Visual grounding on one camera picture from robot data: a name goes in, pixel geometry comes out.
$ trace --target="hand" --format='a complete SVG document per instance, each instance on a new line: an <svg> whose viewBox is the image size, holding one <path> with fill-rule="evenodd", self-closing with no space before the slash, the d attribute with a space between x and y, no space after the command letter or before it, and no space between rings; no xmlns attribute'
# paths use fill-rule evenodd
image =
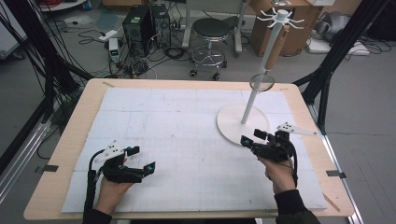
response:
<svg viewBox="0 0 396 224"><path fill-rule="evenodd" d="M263 157L258 157L258 159L265 165L265 176L273 182L274 194L296 189L292 177L293 170L288 161L276 163Z"/></svg>
<svg viewBox="0 0 396 224"><path fill-rule="evenodd" d="M115 183L103 177L96 210L110 215L132 185L133 183Z"/></svg>

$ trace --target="table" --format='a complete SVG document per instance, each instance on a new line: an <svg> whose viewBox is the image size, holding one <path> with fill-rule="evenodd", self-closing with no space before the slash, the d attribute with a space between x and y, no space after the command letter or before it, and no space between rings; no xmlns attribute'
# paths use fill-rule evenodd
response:
<svg viewBox="0 0 396 224"><path fill-rule="evenodd" d="M249 90L246 82L207 82L175 80L120 80L92 79L70 118L64 134L49 161L58 165L56 173L45 172L28 203L24 217L35 219L81 219L82 214L62 214L61 209L69 188L70 178L80 151L84 147L88 130L102 103L108 88L143 89L202 89L202 90ZM283 91L296 125L307 130L315 130L312 120L298 88L292 84L278 84L270 91ZM313 164L315 174L325 195L328 208L314 212L319 217L349 217L354 213L342 181L329 177L326 171L336 170L320 138L302 136L305 150ZM276 213L261 212L175 212L175 213L123 213L114 218L203 218L203 217L275 217Z"/></svg>

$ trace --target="black sleeve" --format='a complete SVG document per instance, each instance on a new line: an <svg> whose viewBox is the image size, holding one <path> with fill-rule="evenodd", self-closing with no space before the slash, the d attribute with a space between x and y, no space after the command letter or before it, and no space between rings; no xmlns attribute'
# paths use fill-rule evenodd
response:
<svg viewBox="0 0 396 224"><path fill-rule="evenodd" d="M82 221L82 224L108 224L111 221L111 216L100 212L95 209L91 209L88 211L85 219Z"/></svg>
<svg viewBox="0 0 396 224"><path fill-rule="evenodd" d="M278 217L277 224L319 224L317 217L306 209L297 189L275 195Z"/></svg>

